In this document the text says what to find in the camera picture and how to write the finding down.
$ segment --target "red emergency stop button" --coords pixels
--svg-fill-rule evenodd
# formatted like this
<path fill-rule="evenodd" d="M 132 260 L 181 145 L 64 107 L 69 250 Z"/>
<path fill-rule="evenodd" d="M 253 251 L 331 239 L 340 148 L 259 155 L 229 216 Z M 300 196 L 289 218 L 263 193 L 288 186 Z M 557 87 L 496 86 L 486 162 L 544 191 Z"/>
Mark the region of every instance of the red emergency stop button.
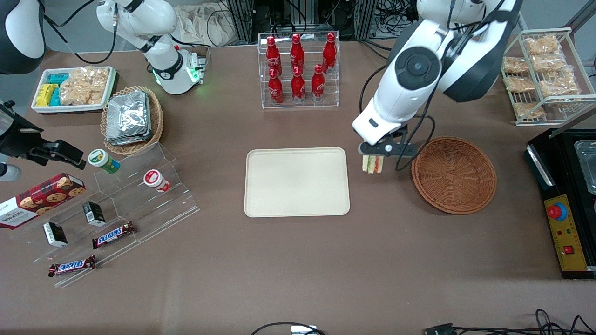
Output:
<path fill-rule="evenodd" d="M 567 208 L 562 203 L 556 203 L 548 206 L 547 208 L 548 217 L 553 218 L 557 221 L 563 221 L 567 218 Z"/>

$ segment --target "small black box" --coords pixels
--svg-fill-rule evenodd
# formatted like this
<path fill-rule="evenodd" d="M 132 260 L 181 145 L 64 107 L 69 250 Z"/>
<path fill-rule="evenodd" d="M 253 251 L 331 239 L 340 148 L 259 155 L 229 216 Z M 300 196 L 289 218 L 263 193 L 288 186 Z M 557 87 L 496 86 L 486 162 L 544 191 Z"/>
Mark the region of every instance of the small black box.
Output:
<path fill-rule="evenodd" d="M 87 201 L 83 204 L 83 212 L 85 212 L 88 224 L 94 226 L 105 225 L 105 218 L 100 205 Z"/>
<path fill-rule="evenodd" d="M 66 241 L 66 235 L 64 234 L 64 230 L 62 229 L 62 227 L 56 225 L 55 223 L 45 223 L 44 232 L 50 245 L 55 247 L 64 247 L 66 244 L 68 244 L 68 241 Z"/>

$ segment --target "green snack can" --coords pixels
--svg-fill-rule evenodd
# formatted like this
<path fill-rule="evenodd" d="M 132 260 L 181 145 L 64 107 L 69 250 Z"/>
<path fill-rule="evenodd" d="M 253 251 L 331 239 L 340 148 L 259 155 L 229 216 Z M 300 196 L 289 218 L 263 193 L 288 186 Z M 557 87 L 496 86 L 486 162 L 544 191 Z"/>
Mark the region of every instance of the green snack can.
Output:
<path fill-rule="evenodd" d="M 115 173 L 120 169 L 120 162 L 110 157 L 105 150 L 95 149 L 89 154 L 91 165 L 104 169 L 107 173 Z"/>

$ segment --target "red switch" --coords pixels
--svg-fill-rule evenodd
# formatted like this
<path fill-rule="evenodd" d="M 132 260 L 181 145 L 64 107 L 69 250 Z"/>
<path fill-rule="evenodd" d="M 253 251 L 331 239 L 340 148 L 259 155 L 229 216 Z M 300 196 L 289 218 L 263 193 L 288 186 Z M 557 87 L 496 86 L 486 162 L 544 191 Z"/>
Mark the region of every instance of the red switch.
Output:
<path fill-rule="evenodd" d="M 563 247 L 563 253 L 565 255 L 571 255 L 574 254 L 575 252 L 573 251 L 573 246 L 564 246 Z"/>
<path fill-rule="evenodd" d="M 567 218 L 567 208 L 562 203 L 556 203 L 548 206 L 547 215 L 549 218 L 557 221 L 563 221 Z"/>

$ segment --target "control panel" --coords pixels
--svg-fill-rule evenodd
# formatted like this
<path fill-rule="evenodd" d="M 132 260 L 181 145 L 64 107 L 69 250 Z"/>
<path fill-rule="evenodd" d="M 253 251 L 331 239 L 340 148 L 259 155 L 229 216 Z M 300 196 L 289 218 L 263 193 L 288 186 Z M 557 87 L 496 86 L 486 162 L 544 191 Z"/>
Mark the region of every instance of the control panel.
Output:
<path fill-rule="evenodd" d="M 586 259 L 583 256 L 582 245 L 579 243 L 578 232 L 569 209 L 567 196 L 563 194 L 544 201 L 547 210 L 548 223 L 551 226 L 552 240 L 563 271 L 585 271 Z"/>

